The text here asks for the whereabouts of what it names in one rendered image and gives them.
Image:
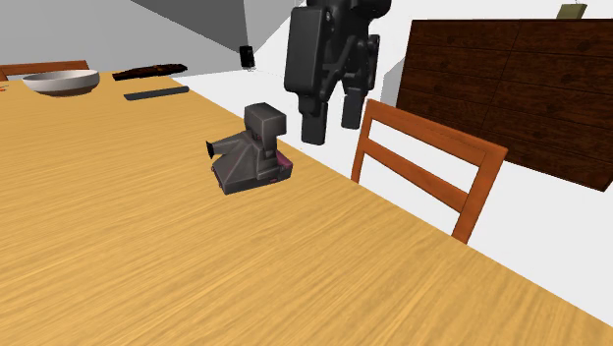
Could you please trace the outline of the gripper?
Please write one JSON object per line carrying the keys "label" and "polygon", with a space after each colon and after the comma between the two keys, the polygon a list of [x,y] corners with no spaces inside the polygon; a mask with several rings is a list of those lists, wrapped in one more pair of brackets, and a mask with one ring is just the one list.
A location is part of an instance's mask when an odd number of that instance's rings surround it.
{"label": "gripper", "polygon": [[391,0],[306,0],[292,10],[284,88],[299,96],[304,143],[325,143],[328,101],[339,81],[345,93],[341,126],[360,127],[380,43],[368,27],[390,9]]}

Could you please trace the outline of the light wooden table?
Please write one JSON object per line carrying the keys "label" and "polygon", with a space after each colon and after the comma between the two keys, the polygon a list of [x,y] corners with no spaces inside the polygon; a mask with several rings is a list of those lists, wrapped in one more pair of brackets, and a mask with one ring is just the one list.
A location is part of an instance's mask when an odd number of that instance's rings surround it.
{"label": "light wooden table", "polygon": [[0,346],[613,346],[613,327],[283,145],[225,195],[242,120],[169,78],[0,82]]}

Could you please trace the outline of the white bowl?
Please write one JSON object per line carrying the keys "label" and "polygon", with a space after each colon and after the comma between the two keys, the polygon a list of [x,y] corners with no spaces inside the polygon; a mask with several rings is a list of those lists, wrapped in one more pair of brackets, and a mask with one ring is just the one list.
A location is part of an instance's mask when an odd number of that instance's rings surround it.
{"label": "white bowl", "polygon": [[22,78],[31,90],[50,96],[72,96],[91,92],[100,82],[95,70],[66,70],[39,73]]}

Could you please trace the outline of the flat dark grey bar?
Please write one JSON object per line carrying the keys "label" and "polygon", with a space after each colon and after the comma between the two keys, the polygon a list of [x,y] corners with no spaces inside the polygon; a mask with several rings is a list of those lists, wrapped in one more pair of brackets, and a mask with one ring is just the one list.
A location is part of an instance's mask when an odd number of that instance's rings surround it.
{"label": "flat dark grey bar", "polygon": [[162,89],[152,89],[152,90],[146,90],[146,91],[126,93],[124,97],[126,100],[134,101],[134,100],[154,98],[154,97],[160,97],[160,96],[166,96],[166,95],[186,93],[189,91],[190,91],[190,88],[188,86],[174,86],[174,87],[168,87],[168,88],[162,88]]}

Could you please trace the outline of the brown wooden chair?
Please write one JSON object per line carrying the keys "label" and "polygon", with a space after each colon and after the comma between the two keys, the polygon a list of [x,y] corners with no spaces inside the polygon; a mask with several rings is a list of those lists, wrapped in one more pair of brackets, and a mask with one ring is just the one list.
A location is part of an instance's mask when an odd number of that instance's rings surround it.
{"label": "brown wooden chair", "polygon": [[[477,173],[471,188],[465,192],[371,140],[369,133],[373,121],[387,125],[475,166]],[[457,211],[459,217],[452,237],[465,244],[474,231],[507,154],[508,149],[504,146],[370,99],[366,103],[351,179],[356,183],[360,180],[363,159],[367,155],[370,156]]]}
{"label": "brown wooden chair", "polygon": [[7,81],[9,76],[88,69],[85,60],[0,65],[0,81]]}

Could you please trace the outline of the dark wooden chest of drawers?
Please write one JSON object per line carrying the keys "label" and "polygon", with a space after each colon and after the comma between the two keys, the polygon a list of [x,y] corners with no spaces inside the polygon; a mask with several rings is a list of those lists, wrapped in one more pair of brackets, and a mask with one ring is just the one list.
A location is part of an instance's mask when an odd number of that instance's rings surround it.
{"label": "dark wooden chest of drawers", "polygon": [[604,192],[613,184],[613,19],[414,20],[397,106]]}

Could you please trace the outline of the olive green box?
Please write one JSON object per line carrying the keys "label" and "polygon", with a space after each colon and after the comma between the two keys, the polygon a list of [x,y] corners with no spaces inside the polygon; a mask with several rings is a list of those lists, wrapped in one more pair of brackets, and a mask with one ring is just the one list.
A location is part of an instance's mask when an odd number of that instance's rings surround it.
{"label": "olive green box", "polygon": [[580,20],[587,8],[587,4],[562,4],[556,16],[557,20]]}

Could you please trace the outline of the black and brown remote control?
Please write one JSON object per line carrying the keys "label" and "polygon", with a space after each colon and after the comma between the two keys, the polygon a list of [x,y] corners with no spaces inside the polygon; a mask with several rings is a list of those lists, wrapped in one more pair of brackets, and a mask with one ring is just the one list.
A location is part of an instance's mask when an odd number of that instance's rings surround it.
{"label": "black and brown remote control", "polygon": [[161,64],[147,67],[133,68],[112,75],[115,81],[131,79],[144,79],[150,77],[162,77],[186,72],[188,69],[184,64]]}

